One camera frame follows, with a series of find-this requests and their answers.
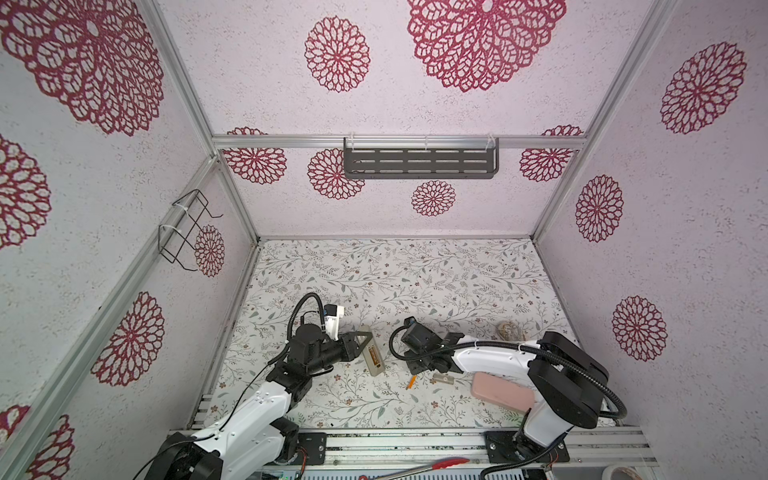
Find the red circular pattern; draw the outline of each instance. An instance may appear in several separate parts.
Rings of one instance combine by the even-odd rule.
[[[447,212],[455,200],[453,187],[443,181],[430,180],[416,188],[411,196],[411,205],[421,215],[435,217]]]
[[[69,472],[69,461],[74,452],[74,429],[69,425],[69,415],[62,415],[56,430],[48,434],[42,450],[27,468],[27,480],[61,480]]]
[[[101,351],[91,373],[99,383],[126,386],[149,370],[163,346],[165,318],[157,300],[139,293],[132,310],[125,313],[118,329]]]
[[[194,259],[205,276],[216,276],[224,265],[224,240],[213,225],[200,229],[194,242]]]
[[[344,175],[344,156],[338,148],[317,152],[306,174],[315,190],[337,200],[354,197],[366,185],[365,180],[350,180]]]
[[[408,0],[408,32],[427,74],[488,90],[528,67],[565,15],[565,0]]]
[[[744,52],[735,44],[724,41],[697,52],[672,76],[661,99],[661,121],[676,134],[711,124],[738,95],[745,69]]]
[[[616,305],[612,323],[621,349],[637,360],[653,360],[667,346],[667,324],[648,299],[628,296]]]
[[[38,162],[0,135],[0,249],[34,237],[51,211]]]
[[[0,0],[0,30],[40,91],[79,121],[133,135],[159,115],[163,70],[131,0]]]
[[[14,405],[10,409],[0,412],[0,447],[11,438],[16,426],[27,415],[28,406]]]
[[[581,135],[584,132],[573,125],[558,125],[544,132],[544,135]],[[537,182],[545,182],[560,177],[571,159],[573,150],[567,148],[529,148],[520,158],[520,171],[523,176]]]
[[[238,127],[230,135],[266,135],[256,128]],[[255,184],[277,182],[286,172],[282,148],[237,148],[222,152],[232,171]]]
[[[584,185],[576,202],[576,225],[591,242],[607,239],[619,226],[624,200],[619,183],[599,175]]]
[[[366,38],[357,25],[339,17],[325,17],[315,24],[304,42],[306,66],[330,91],[349,91],[368,73],[371,58]]]

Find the black mounting plate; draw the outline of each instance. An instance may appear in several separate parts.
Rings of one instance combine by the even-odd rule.
[[[485,437],[485,449],[488,451],[488,460],[490,463],[513,463],[519,462],[520,458],[515,454],[515,450],[510,446],[512,445],[512,437],[515,436],[515,430],[494,430],[492,432],[486,432]],[[540,462],[533,463],[549,463],[552,460],[557,459],[554,463],[569,462],[571,456],[568,454],[568,447],[565,442],[562,442],[563,448],[560,446],[554,447],[549,457],[545,456]]]
[[[304,447],[306,450],[306,464],[307,465],[322,465],[326,462],[326,440],[328,439],[327,433],[302,433],[299,432],[299,445],[296,447],[296,457],[293,458],[286,465],[298,465],[301,466],[304,461],[304,455],[302,455],[299,447]]]

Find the red handle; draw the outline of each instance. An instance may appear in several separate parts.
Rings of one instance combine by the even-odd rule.
[[[432,466],[432,470],[439,470],[441,468],[448,468],[452,467],[453,465],[461,465],[462,463],[468,463],[469,458],[450,458],[448,460],[443,460],[442,462],[437,462]]]

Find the red floral medallion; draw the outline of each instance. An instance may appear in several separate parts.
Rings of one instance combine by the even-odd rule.
[[[79,121],[133,135],[160,114],[163,70],[131,0],[0,0],[0,31],[40,91]]]
[[[239,127],[230,135],[266,135],[256,128]],[[286,157],[282,148],[237,148],[221,152],[232,171],[255,184],[277,182],[286,172]]]
[[[667,324],[648,299],[628,296],[616,305],[612,323],[621,349],[637,360],[653,360],[667,346]]]
[[[552,39],[565,0],[408,0],[414,55],[445,87],[488,90]]]
[[[194,258],[205,276],[216,276],[224,265],[224,240],[213,225],[206,225],[194,242]]]
[[[619,183],[599,175],[584,185],[576,202],[576,225],[591,242],[607,239],[619,226],[624,200]]]
[[[99,383],[126,386],[149,370],[163,346],[165,318],[157,300],[148,292],[139,293],[131,310],[101,351],[91,373]]]
[[[28,406],[14,405],[10,409],[0,412],[0,447],[11,438],[11,434],[28,411]]]
[[[0,135],[0,250],[37,235],[51,211],[38,162]]]
[[[74,452],[69,415],[62,415],[56,430],[48,434],[42,450],[27,469],[27,480],[61,480],[69,472],[69,462]]]
[[[430,180],[419,185],[411,196],[411,205],[421,215],[435,217],[453,206],[456,192],[451,185],[440,180]]]
[[[584,132],[573,125],[558,125],[544,132],[544,135],[581,135]],[[520,158],[523,176],[537,182],[558,178],[571,159],[573,150],[567,148],[529,148]]]
[[[306,174],[315,190],[337,200],[354,197],[366,184],[365,180],[350,180],[344,175],[344,156],[338,148],[317,152]]]
[[[339,17],[320,20],[310,31],[304,47],[306,66],[330,91],[349,91],[368,73],[371,58],[366,38],[349,20]]]
[[[687,59],[672,76],[661,99],[661,121],[674,133],[688,134],[714,122],[744,83],[744,52],[722,42]]]

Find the work surface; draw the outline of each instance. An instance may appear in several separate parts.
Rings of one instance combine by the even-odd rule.
[[[304,400],[287,414],[305,428],[520,424],[519,414],[472,397],[472,374],[452,373],[455,383],[447,385],[424,372],[406,389],[412,376],[389,353],[387,340],[409,316],[441,336],[450,331],[501,339],[501,328],[526,339],[552,330],[574,340],[529,240],[269,240],[235,325],[206,425],[226,415],[247,383],[283,348],[291,311],[309,291],[324,303],[345,306],[340,331],[372,327],[386,371],[371,377],[360,357],[315,378]],[[302,312],[312,309],[316,304],[309,301]],[[306,319],[318,322],[316,313]]]

